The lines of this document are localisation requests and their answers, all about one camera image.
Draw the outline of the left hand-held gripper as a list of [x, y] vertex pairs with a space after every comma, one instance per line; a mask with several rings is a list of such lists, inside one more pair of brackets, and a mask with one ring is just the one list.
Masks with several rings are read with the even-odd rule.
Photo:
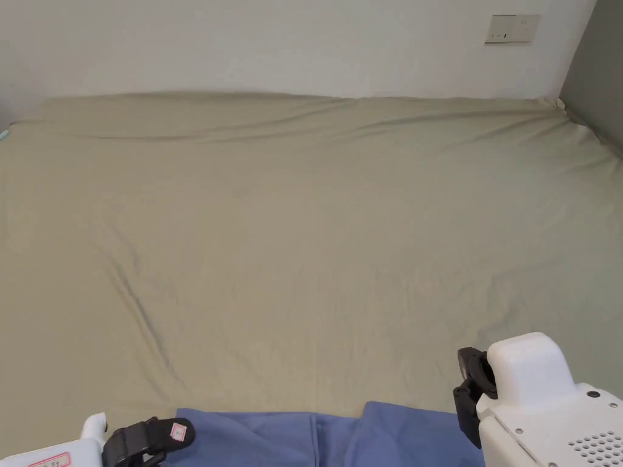
[[115, 430], [105, 442], [107, 428], [105, 413], [91, 415], [79, 439], [8, 456], [1, 466], [160, 466], [196, 439], [187, 418], [152, 417]]

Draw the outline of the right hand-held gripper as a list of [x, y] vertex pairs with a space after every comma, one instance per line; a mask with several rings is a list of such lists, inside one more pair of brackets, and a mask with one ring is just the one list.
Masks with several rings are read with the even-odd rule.
[[575, 383], [550, 337], [529, 333], [458, 351], [459, 427], [486, 466], [621, 466], [622, 400]]

